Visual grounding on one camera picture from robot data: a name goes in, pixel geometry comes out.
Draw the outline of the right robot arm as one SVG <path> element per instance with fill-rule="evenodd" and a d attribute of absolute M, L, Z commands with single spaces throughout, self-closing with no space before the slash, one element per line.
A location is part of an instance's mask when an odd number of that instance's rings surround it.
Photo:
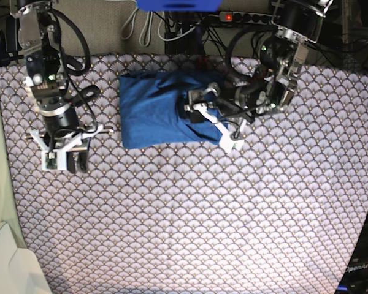
<path fill-rule="evenodd" d="M 65 14 L 53 8 L 52 1 L 17 1 L 11 11 L 20 22 L 18 41 L 23 50 L 29 95 L 42 116 L 45 130 L 30 130 L 27 138 L 40 148 L 42 169 L 75 173 L 88 171 L 91 139 L 101 133 L 94 114 L 92 125 L 82 124 L 76 109 L 99 95 L 95 85 L 79 90 L 72 77 L 91 68 L 91 53 L 84 35 Z M 61 21 L 72 28 L 85 55 L 83 63 L 65 54 Z"/>

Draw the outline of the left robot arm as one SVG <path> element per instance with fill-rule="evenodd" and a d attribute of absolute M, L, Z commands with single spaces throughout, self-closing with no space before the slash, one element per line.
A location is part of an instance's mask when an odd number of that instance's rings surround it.
<path fill-rule="evenodd" d="M 217 110 L 220 120 L 242 118 L 252 123 L 255 118 L 282 111 L 291 102 L 297 88 L 297 79 L 307 59 L 308 43 L 317 43 L 323 20 L 332 1 L 286 1 L 277 4 L 271 18 L 272 34 L 255 47 L 259 64 L 253 75 L 235 70 L 231 58 L 237 42 L 254 26 L 238 32 L 230 41 L 224 61 L 233 76 L 246 82 L 245 86 L 221 88 L 216 83 L 209 91 L 215 99 L 207 101 L 206 93 L 190 91 L 184 111 L 192 123 L 207 118 L 201 107 Z"/>

